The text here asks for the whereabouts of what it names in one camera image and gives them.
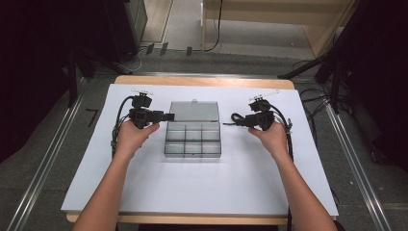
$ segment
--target wooden table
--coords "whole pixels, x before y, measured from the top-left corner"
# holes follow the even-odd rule
[[[175,76],[119,76],[115,80],[118,85],[168,85],[168,86],[204,86],[204,87],[243,87],[293,90],[289,80],[275,79],[237,79],[237,78],[202,78]],[[71,222],[79,217],[78,213],[68,212],[67,219]],[[143,214],[120,213],[118,222],[130,223],[173,223],[173,224],[286,224],[286,216],[211,216],[195,214]]]
[[[221,20],[303,25],[316,57],[344,24],[354,0],[223,0]],[[202,49],[206,19],[218,19],[220,0],[203,1]]]

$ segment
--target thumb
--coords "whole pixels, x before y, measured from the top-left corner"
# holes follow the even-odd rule
[[[252,135],[254,135],[257,138],[260,138],[262,131],[256,129],[256,128],[248,128],[248,132]]]
[[[150,134],[156,132],[158,129],[160,128],[160,124],[159,123],[154,123],[146,128],[144,128],[142,131],[143,133],[145,133],[147,136],[149,136]]]

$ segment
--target transparent compartment box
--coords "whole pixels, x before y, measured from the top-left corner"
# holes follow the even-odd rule
[[[220,157],[217,102],[172,102],[170,112],[174,121],[167,123],[167,157]]]

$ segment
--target forearm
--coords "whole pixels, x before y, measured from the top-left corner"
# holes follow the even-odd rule
[[[287,153],[276,158],[296,230],[337,230]]]
[[[127,160],[113,159],[73,230],[115,230],[128,165]]]

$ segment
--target human arm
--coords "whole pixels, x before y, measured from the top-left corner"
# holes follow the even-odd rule
[[[303,180],[288,154],[285,128],[273,122],[266,131],[249,128],[275,160],[288,198],[296,230],[337,230],[333,219]]]
[[[130,120],[123,122],[114,158],[72,230],[115,230],[127,167],[135,152],[159,126],[157,123],[139,129]]]

